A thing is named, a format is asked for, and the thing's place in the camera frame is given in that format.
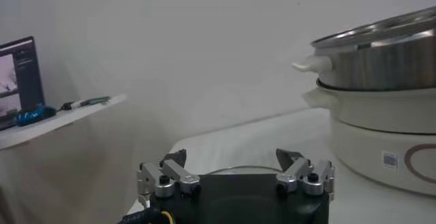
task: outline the yellow cable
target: yellow cable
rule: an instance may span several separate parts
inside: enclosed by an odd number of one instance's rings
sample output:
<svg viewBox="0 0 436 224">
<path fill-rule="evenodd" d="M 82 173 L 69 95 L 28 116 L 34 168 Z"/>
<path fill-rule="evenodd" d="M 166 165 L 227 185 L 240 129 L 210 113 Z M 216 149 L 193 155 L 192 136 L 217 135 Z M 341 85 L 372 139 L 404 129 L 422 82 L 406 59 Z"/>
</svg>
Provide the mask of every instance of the yellow cable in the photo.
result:
<svg viewBox="0 0 436 224">
<path fill-rule="evenodd" d="M 161 214 L 165 215 L 166 217 L 168 217 L 168 219 L 170 220 L 170 224 L 174 224 L 174 222 L 172 221 L 172 216 L 169 212 L 167 211 L 162 211 Z"/>
</svg>

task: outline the metal bracket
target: metal bracket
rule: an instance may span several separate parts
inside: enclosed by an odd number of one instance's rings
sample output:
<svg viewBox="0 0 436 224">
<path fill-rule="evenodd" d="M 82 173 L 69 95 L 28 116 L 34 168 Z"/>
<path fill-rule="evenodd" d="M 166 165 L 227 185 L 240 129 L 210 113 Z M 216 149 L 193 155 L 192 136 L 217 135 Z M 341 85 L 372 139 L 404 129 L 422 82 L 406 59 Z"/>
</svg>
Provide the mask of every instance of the metal bracket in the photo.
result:
<svg viewBox="0 0 436 224">
<path fill-rule="evenodd" d="M 320 161 L 315 169 L 302 180 L 303 191 L 308 195 L 321 195 L 324 192 L 334 193 L 334 166 L 330 161 Z"/>
<path fill-rule="evenodd" d="M 285 193 L 297 190 L 298 181 L 309 174 L 313 169 L 310 161 L 305 158 L 297 158 L 295 162 L 282 174 L 275 176 L 277 188 Z"/>
<path fill-rule="evenodd" d="M 162 171 L 180 183 L 182 193 L 197 195 L 201 190 L 200 177 L 190 174 L 175 161 L 169 159 L 163 162 Z"/>
<path fill-rule="evenodd" d="M 162 174 L 159 168 L 152 163 L 142 163 L 136 173 L 138 177 L 139 198 L 144 198 L 149 193 L 165 198 L 174 195 L 174 181 Z"/>
</svg>

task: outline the pot lid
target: pot lid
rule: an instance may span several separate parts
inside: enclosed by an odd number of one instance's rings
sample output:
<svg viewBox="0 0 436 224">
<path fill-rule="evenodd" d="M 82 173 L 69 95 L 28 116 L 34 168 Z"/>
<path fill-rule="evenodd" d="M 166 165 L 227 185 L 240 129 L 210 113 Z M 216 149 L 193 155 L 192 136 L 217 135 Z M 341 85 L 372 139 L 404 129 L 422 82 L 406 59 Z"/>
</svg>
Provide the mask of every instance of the pot lid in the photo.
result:
<svg viewBox="0 0 436 224">
<path fill-rule="evenodd" d="M 335 33 L 312 42 L 315 48 L 334 48 L 408 36 L 436 28 L 436 6 Z"/>
</svg>

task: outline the white steamer tier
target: white steamer tier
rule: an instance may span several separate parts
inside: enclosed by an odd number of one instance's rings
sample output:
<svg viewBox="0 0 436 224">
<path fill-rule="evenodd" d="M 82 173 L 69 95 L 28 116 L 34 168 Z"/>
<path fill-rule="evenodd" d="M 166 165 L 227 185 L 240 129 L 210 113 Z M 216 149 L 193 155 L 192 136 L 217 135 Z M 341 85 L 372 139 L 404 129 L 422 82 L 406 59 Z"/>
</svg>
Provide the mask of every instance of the white steamer tier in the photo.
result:
<svg viewBox="0 0 436 224">
<path fill-rule="evenodd" d="M 436 135 L 386 133 L 330 119 L 332 149 L 356 172 L 419 193 L 436 195 Z"/>
<path fill-rule="evenodd" d="M 436 89 L 351 92 L 319 86 L 303 97 L 312 108 L 329 109 L 335 118 L 353 126 L 436 134 Z"/>
</svg>

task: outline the black screw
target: black screw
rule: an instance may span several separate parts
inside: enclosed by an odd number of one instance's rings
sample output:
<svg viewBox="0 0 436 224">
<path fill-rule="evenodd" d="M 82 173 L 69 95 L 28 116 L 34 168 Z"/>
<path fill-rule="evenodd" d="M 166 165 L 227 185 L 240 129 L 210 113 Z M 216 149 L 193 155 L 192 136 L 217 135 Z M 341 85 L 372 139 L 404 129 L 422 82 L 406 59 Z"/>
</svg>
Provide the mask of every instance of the black screw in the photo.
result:
<svg viewBox="0 0 436 224">
<path fill-rule="evenodd" d="M 170 183 L 170 177 L 168 175 L 161 175 L 159 177 L 159 184 L 160 185 L 166 185 Z"/>
<path fill-rule="evenodd" d="M 314 174 L 314 173 L 311 173 L 307 176 L 307 180 L 309 182 L 312 182 L 312 183 L 318 182 L 319 179 L 320 179 L 319 176 L 317 174 Z"/>
</svg>

